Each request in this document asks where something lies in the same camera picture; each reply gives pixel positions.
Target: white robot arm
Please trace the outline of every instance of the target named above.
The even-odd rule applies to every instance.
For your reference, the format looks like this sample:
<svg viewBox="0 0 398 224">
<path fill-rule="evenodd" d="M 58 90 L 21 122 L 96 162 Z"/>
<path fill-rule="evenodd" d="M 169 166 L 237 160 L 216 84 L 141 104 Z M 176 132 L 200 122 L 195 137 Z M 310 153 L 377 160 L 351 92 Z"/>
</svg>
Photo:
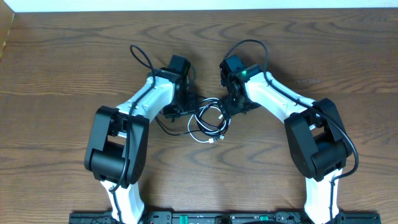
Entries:
<svg viewBox="0 0 398 224">
<path fill-rule="evenodd" d="M 169 66 L 154 70 L 155 77 L 150 73 L 132 98 L 116 108 L 102 106 L 95 114 L 85 167 L 106 189 L 112 218 L 119 222 L 137 224 L 144 212 L 137 181 L 145 166 L 149 123 L 162 109 L 169 118 L 198 111 L 196 94 L 187 91 L 189 66 L 188 60 L 173 55 Z M 128 132 L 130 138 L 125 146 L 108 140 L 108 136 L 127 138 Z"/>
<path fill-rule="evenodd" d="M 329 99 L 316 102 L 301 96 L 278 82 L 270 72 L 264 75 L 259 65 L 246 68 L 236 55 L 225 58 L 220 69 L 221 84 L 229 93 L 222 99 L 223 115 L 228 117 L 263 106 L 283 122 L 292 159 L 306 177 L 305 213 L 315 224 L 327 223 L 330 214 L 334 218 L 339 213 L 338 180 L 333 179 L 333 208 L 330 208 L 331 181 L 342 173 L 351 149 L 327 120 L 308 110 L 314 107 L 343 127 L 333 102 Z M 324 132 L 313 137 L 311 130 L 321 127 Z"/>
<path fill-rule="evenodd" d="M 274 79 L 270 72 L 267 72 L 266 75 L 268 80 L 273 80 L 273 84 L 278 86 L 280 90 L 284 90 L 286 94 L 293 96 L 295 99 L 300 99 L 302 103 L 312 106 L 315 102 L 315 100 L 301 96 L 279 83 Z M 262 72 L 251 77 L 250 80 L 245 83 L 245 87 L 250 100 L 265 107 L 283 123 L 292 113 L 301 113 L 306 110 L 305 107 L 296 104 L 294 101 L 280 94 L 271 85 L 269 85 Z M 313 124 L 308 128 L 314 129 L 315 125 Z M 328 206 L 331 192 L 330 181 L 332 177 L 340 175 L 342 170 L 343 169 L 335 169 L 324 176 L 323 180 L 319 182 L 314 178 L 305 178 L 307 200 L 304 205 L 304 210 L 315 224 L 326 223 L 329 221 L 330 210 Z M 335 184 L 336 186 L 333 189 L 333 217 L 339 213 L 337 207 L 338 180 L 336 180 Z"/>
</svg>

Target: mounting base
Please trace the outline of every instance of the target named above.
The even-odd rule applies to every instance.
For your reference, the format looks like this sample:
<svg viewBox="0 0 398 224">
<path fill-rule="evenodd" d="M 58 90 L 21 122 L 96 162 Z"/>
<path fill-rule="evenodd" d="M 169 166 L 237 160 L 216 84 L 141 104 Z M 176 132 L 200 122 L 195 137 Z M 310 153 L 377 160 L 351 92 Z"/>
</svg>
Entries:
<svg viewBox="0 0 398 224">
<path fill-rule="evenodd" d="M 114 224 L 110 212 L 105 213 L 71 213 L 69 224 Z M 334 219 L 334 224 L 381 224 L 377 213 L 343 213 Z M 139 224 L 312 224 L 303 212 L 264 212 L 264 213 L 173 213 L 148 212 L 143 215 Z"/>
</svg>

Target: black joint housing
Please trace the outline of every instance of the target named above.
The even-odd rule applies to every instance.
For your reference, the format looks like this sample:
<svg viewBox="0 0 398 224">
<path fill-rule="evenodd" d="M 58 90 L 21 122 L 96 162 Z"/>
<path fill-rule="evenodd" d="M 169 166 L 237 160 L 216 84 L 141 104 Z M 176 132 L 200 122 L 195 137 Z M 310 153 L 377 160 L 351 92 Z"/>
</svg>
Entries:
<svg viewBox="0 0 398 224">
<path fill-rule="evenodd" d="M 167 68 L 163 71 L 172 73 L 175 79 L 175 91 L 173 102 L 163 108 L 163 114 L 166 118 L 174 119 L 189 114 L 199 113 L 199 103 L 197 94 L 188 91 L 189 79 L 188 71 L 191 63 L 184 57 L 173 55 Z"/>
<path fill-rule="evenodd" d="M 127 115 L 107 106 L 97 110 L 85 156 L 85 168 L 93 172 L 95 179 L 119 182 L 125 160 L 124 150 L 129 150 L 129 157 L 121 187 L 135 184 L 141 176 L 146 161 L 149 120 L 143 116 L 131 116 L 130 119 L 130 130 L 134 131 L 130 131 L 130 146 L 126 149 L 126 146 L 110 141 L 108 136 L 126 133 Z"/>
<path fill-rule="evenodd" d="M 221 112 L 225 118 L 238 113 L 246 114 L 247 111 L 260 107 L 249 99 L 245 89 L 245 83 L 262 72 L 260 65 L 246 68 L 237 55 L 232 55 L 221 62 L 220 69 L 221 85 L 228 90 L 228 95 L 221 99 Z"/>
<path fill-rule="evenodd" d="M 313 107 L 329 115 L 345 131 L 337 108 L 331 100 L 325 98 L 316 102 Z M 305 110 L 292 114 L 284 123 L 290 155 L 305 177 L 321 181 L 331 171 L 346 165 L 352 149 L 346 146 L 341 133 L 329 125 L 327 120 L 317 118 L 315 113 Z M 323 127 L 324 132 L 313 137 L 309 129 L 311 125 Z"/>
</svg>

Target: wood grain surface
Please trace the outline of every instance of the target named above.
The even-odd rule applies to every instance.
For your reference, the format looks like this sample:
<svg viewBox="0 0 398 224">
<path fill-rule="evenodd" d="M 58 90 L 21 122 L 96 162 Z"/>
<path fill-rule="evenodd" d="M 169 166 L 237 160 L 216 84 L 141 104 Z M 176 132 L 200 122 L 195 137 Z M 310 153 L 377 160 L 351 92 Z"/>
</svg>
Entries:
<svg viewBox="0 0 398 224">
<path fill-rule="evenodd" d="M 357 173 L 340 181 L 338 206 L 398 223 L 397 28 L 397 9 L 17 14 L 0 64 L 0 222 L 66 223 L 70 212 L 109 208 L 83 157 L 95 111 L 144 84 L 148 70 L 129 44 L 156 67 L 172 54 L 188 58 L 198 91 L 223 96 L 218 65 L 251 38 L 267 44 L 276 79 L 337 105 L 360 158 Z M 264 60 L 254 44 L 236 53 L 248 64 Z M 164 122 L 185 131 L 187 119 Z M 350 157 L 345 170 L 352 165 Z M 147 205 L 176 211 L 305 202 L 284 126 L 264 109 L 234 116 L 216 144 L 168 136 L 152 123 L 140 188 Z"/>
</svg>

